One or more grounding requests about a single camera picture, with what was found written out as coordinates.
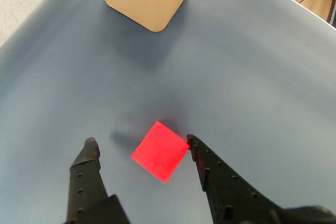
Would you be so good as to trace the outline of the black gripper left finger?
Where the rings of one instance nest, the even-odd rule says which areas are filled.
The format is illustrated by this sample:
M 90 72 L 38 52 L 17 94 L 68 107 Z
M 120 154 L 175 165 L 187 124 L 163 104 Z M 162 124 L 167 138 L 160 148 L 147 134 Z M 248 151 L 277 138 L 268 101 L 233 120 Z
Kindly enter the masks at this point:
M 116 195 L 108 196 L 100 176 L 100 151 L 93 137 L 71 165 L 66 223 L 129 223 Z

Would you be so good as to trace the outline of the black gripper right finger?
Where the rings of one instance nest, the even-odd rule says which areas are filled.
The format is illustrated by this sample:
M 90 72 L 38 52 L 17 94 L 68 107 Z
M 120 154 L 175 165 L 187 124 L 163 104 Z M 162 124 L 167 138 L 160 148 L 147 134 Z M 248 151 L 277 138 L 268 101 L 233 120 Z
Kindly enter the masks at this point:
M 195 135 L 187 136 L 213 223 L 287 223 L 281 208 L 246 182 Z

